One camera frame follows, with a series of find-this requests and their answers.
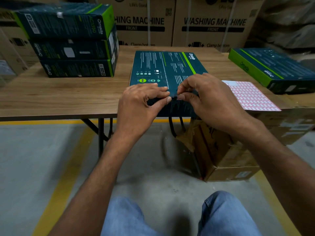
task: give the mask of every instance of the blue jeans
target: blue jeans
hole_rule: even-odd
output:
[[[126,197],[110,201],[101,236],[161,235],[144,221],[140,207]],[[232,194],[217,191],[202,205],[198,236],[261,236],[255,222]]]

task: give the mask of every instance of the fingernail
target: fingernail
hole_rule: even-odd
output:
[[[171,102],[171,100],[172,100],[172,97],[168,96],[167,99],[166,99],[166,103]]]
[[[177,100],[185,100],[185,95],[183,94],[178,95]]]

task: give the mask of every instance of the concrete floor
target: concrete floor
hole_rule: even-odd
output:
[[[314,146],[312,132],[290,148],[315,167]],[[49,231],[65,207],[60,202],[69,202],[97,163],[98,147],[97,136],[84,124],[5,125],[0,126],[0,150],[0,235],[15,236]],[[65,174],[69,169],[73,177]],[[255,177],[206,183],[190,175],[196,175],[191,155],[167,123],[153,123],[124,162],[112,196],[132,198],[155,230],[188,236],[197,235],[203,201],[225,190],[243,203],[262,235],[288,232]],[[67,194],[62,186],[69,182]]]

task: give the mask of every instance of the forearm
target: forearm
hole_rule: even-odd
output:
[[[252,153],[297,229],[315,231],[315,170],[283,146],[257,119],[231,130]]]
[[[116,132],[49,235],[100,235],[119,169],[134,141]]]

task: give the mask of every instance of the yellow painted line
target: yellow painted line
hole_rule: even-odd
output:
[[[97,124],[98,120],[91,120],[92,123]],[[168,119],[155,119],[154,123],[168,123]],[[173,122],[180,122],[179,118],[174,118]],[[183,122],[190,122],[189,119],[183,119]],[[109,119],[105,119],[104,123],[109,123]],[[44,125],[44,124],[83,124],[81,120],[37,120],[37,121],[9,121],[0,122],[1,125]]]
[[[301,236],[261,170],[255,174],[255,179],[287,236]]]
[[[65,210],[72,188],[79,176],[95,133],[88,127],[83,131],[66,165],[44,213],[41,215],[32,236],[46,236]]]

